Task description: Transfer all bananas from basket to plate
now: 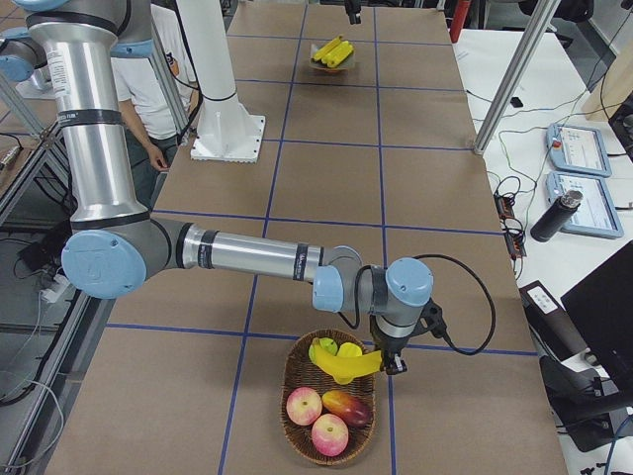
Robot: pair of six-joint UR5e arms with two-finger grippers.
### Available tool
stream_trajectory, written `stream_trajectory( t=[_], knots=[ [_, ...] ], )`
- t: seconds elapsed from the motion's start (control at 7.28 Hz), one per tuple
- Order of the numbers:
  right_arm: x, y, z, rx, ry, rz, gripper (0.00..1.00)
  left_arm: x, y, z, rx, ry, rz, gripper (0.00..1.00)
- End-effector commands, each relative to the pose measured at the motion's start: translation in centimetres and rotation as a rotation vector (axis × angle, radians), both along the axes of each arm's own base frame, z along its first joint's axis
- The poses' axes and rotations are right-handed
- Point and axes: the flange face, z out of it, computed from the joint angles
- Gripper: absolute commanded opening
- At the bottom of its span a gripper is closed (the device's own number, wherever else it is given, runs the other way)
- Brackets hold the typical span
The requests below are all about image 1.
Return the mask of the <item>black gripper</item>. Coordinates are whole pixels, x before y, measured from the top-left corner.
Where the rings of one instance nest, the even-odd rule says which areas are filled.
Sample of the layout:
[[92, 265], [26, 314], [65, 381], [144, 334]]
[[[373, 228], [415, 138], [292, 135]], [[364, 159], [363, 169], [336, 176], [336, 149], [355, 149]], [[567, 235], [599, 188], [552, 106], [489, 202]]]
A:
[[361, 24], [361, 1], [360, 0], [344, 0], [343, 1], [345, 12], [349, 17], [349, 23], [351, 25]]
[[407, 346], [411, 337], [420, 334], [420, 322], [410, 328], [405, 328], [404, 336], [392, 336], [385, 333], [380, 323], [385, 320], [380, 316], [370, 317], [370, 333], [375, 349], [381, 353], [381, 365], [385, 366], [388, 375], [399, 375], [407, 372], [407, 364], [402, 358], [402, 350]]

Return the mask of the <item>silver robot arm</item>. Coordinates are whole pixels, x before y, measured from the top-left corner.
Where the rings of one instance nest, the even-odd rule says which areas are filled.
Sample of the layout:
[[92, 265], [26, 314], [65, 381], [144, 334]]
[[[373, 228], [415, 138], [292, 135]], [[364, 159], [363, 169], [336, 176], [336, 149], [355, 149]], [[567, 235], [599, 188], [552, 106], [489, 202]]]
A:
[[419, 260], [369, 266], [347, 246], [153, 219], [137, 200], [111, 59], [152, 54], [148, 2], [26, 1], [23, 9], [30, 37], [45, 52], [78, 202], [61, 256], [76, 288], [115, 299], [158, 272], [196, 266], [305, 281], [315, 308], [369, 316], [378, 369], [406, 370], [403, 348], [414, 336], [437, 333], [441, 320], [432, 273]]

